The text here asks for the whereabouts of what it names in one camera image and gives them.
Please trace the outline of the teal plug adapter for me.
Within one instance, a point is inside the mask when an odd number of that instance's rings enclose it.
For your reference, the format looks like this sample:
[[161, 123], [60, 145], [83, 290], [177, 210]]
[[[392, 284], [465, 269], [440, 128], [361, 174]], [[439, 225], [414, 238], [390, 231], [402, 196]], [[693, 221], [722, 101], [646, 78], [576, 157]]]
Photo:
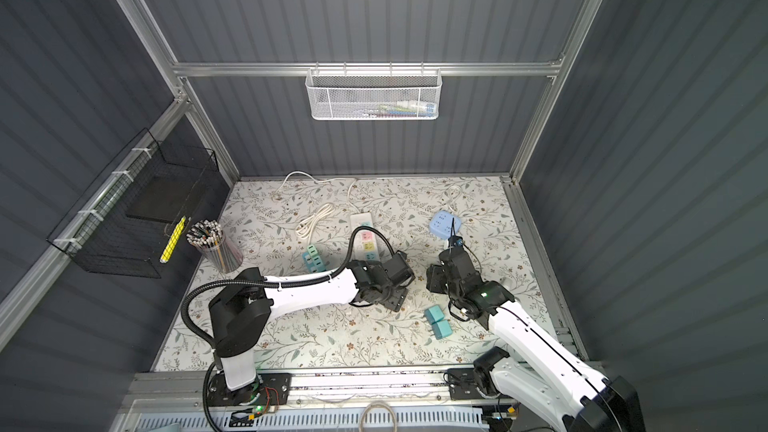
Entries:
[[311, 273], [324, 272], [326, 270], [325, 263], [319, 256], [312, 257], [309, 255], [306, 263]]

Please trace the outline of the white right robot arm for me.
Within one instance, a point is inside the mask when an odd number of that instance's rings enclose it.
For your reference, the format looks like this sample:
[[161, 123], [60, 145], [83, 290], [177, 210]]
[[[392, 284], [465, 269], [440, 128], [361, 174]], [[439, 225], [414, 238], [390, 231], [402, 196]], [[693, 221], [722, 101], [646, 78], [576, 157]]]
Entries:
[[449, 298], [458, 320], [475, 321], [498, 339], [473, 363], [486, 397], [511, 397], [556, 431], [642, 431], [638, 393], [624, 378], [607, 378], [567, 350], [497, 281], [486, 280], [462, 238], [453, 236], [427, 270], [427, 288]]

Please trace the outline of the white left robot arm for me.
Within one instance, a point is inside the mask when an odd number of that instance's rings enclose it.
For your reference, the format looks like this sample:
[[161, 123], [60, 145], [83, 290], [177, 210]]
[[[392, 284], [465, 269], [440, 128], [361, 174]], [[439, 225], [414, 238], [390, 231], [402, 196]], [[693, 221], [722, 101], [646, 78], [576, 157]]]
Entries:
[[[354, 240], [363, 232], [384, 243], [388, 260], [353, 257]], [[326, 305], [381, 305], [398, 312], [414, 279], [407, 254], [394, 250], [377, 229], [363, 225], [352, 231], [346, 255], [337, 268], [287, 277], [264, 276], [259, 268], [248, 268], [234, 279], [208, 282], [191, 290], [182, 300], [180, 317], [210, 346], [212, 369], [223, 375], [225, 389], [239, 393], [259, 382], [252, 349], [268, 324]]]

